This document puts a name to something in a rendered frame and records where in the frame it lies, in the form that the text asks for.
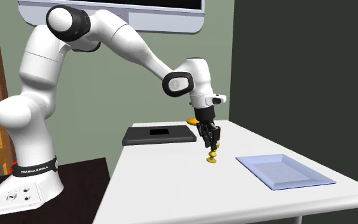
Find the dark grey flat box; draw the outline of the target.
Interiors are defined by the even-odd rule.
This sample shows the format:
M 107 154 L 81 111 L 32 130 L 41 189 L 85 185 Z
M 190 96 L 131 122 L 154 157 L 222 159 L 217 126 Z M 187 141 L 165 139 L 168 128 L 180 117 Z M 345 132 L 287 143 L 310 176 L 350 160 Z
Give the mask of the dark grey flat box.
M 196 136 L 186 125 L 129 127 L 122 146 L 196 142 Z

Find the dark robot stand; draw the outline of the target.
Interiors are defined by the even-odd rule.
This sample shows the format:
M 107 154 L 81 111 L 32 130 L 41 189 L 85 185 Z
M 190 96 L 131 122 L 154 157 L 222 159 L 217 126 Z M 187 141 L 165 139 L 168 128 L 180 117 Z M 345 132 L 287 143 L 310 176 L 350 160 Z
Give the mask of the dark robot stand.
M 110 180 L 106 159 L 61 165 L 58 172 L 61 194 L 37 209 L 0 215 L 0 224 L 92 224 Z

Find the pale blue rectangular tray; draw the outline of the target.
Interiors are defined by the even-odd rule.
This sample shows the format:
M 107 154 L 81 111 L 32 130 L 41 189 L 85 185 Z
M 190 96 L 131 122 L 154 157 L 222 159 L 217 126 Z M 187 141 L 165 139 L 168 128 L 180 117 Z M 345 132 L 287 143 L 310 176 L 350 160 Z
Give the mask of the pale blue rectangular tray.
M 285 154 L 236 157 L 236 160 L 274 191 L 336 184 Z

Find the white table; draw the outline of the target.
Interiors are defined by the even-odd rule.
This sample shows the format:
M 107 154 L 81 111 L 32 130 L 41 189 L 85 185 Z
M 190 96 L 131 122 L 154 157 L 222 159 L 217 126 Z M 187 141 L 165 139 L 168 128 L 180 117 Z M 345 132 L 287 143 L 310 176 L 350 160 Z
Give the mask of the white table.
M 202 139 L 124 147 L 93 224 L 248 224 L 358 208 L 358 182 L 220 120 L 216 163 Z M 273 191 L 238 157 L 284 154 L 333 184 Z

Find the white-framed wall screen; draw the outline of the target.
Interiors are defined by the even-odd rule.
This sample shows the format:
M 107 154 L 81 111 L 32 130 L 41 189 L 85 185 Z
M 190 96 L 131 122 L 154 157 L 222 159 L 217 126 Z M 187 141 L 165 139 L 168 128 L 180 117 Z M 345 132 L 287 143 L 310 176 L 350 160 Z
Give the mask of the white-framed wall screen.
M 46 23 L 48 10 L 66 5 L 86 11 L 107 10 L 138 32 L 196 34 L 204 24 L 205 0 L 17 0 L 26 23 Z

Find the yellow knobbed tool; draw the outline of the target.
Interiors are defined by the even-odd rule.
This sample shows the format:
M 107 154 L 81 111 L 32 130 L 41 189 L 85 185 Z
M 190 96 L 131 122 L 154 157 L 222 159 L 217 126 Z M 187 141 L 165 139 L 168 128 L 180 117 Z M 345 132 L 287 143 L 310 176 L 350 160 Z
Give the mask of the yellow knobbed tool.
M 189 125 L 192 125 L 192 126 L 196 126 L 197 123 L 199 121 L 196 119 L 196 118 L 190 118 L 190 119 L 187 119 L 186 120 L 186 123 L 189 124 Z M 216 156 L 217 156 L 217 149 L 219 148 L 219 144 L 218 145 L 215 145 L 215 144 L 211 144 L 211 146 L 209 147 L 210 148 L 210 152 L 209 152 L 209 156 L 206 158 L 206 160 L 209 162 L 209 163 L 216 163 L 217 160 L 216 160 Z

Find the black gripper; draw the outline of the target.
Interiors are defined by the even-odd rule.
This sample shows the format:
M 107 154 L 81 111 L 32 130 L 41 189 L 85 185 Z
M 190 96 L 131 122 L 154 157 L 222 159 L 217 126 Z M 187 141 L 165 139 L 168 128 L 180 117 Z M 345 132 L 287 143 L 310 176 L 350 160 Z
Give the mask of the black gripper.
M 220 126 L 211 125 L 216 117 L 214 106 L 206 108 L 195 108 L 195 118 L 199 121 L 196 125 L 199 135 L 202 137 L 205 147 L 208 148 L 211 144 L 218 145 L 221 128 Z

